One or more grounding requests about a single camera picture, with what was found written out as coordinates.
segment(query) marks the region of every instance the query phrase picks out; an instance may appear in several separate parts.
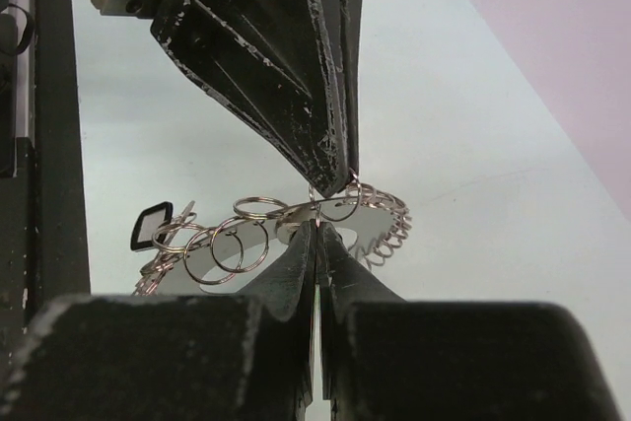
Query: white surface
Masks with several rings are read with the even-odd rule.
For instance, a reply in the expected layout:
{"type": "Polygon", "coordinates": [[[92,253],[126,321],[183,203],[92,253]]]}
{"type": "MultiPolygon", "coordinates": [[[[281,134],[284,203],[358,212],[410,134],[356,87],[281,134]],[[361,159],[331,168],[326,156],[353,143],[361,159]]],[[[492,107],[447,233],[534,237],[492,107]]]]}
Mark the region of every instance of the white surface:
{"type": "MultiPolygon", "coordinates": [[[[247,195],[306,198],[149,23],[100,18],[88,0],[75,22],[95,293],[132,289],[146,207],[195,199],[211,224],[247,195]]],[[[365,0],[360,104],[361,178],[406,200],[415,224],[377,275],[408,299],[566,306],[631,414],[629,222],[468,0],[365,0]]],[[[327,419],[325,403],[311,415],[327,419]]]]}

